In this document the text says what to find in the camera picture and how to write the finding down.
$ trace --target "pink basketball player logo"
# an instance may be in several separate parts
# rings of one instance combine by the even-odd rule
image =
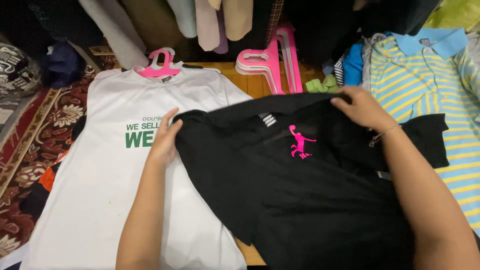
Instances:
[[[297,140],[297,145],[292,145],[290,147],[290,148],[295,148],[295,150],[292,151],[292,157],[295,157],[295,152],[298,151],[300,153],[301,159],[304,159],[304,158],[312,155],[312,154],[307,154],[307,153],[303,152],[303,145],[305,144],[305,141],[316,142],[317,140],[310,140],[310,139],[307,139],[307,138],[303,137],[300,132],[298,132],[298,133],[293,132],[295,130],[295,128],[296,128],[295,125],[290,126],[290,132],[292,132],[292,135]]]

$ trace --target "blue collar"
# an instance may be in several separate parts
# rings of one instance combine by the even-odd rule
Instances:
[[[444,60],[459,53],[468,44],[465,30],[460,29],[433,29],[422,28],[416,36],[392,34],[398,48],[405,55],[413,55],[422,51],[426,46],[420,44],[421,38],[428,38],[433,44],[431,48]]]

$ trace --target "hand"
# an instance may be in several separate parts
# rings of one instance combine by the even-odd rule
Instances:
[[[390,116],[370,93],[358,86],[344,86],[337,90],[352,99],[349,105],[341,98],[332,98],[330,102],[346,114],[353,122],[374,129],[378,133],[387,131],[398,123]]]
[[[170,127],[168,122],[178,111],[179,108],[172,109],[162,117],[147,160],[153,160],[155,163],[159,163],[159,165],[167,166],[175,158],[175,153],[177,152],[175,149],[175,136],[183,122],[178,120]]]

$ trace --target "wooden table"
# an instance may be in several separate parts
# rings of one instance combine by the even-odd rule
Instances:
[[[233,82],[243,92],[250,95],[252,98],[262,98],[272,94],[270,87],[268,86],[267,79],[263,75],[242,75],[235,70],[234,62],[201,62],[201,63],[186,63],[189,65],[203,66],[205,68],[216,68],[221,71],[230,81]],[[308,65],[299,63],[300,77],[303,85],[303,91],[305,89],[305,83],[313,79],[320,79],[323,82],[325,76],[320,68],[312,68]],[[288,80],[285,74],[285,66],[283,62],[280,63],[281,83],[282,90],[286,93],[288,91]],[[257,249],[251,245],[248,246],[235,238],[235,242],[245,257],[245,261],[249,266],[266,265]]]

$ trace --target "yellow and blue striped shirt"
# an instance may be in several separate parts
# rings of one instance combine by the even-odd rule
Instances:
[[[463,29],[390,36],[373,46],[371,93],[400,123],[445,114],[450,166],[436,171],[480,234],[480,73],[466,46]]]

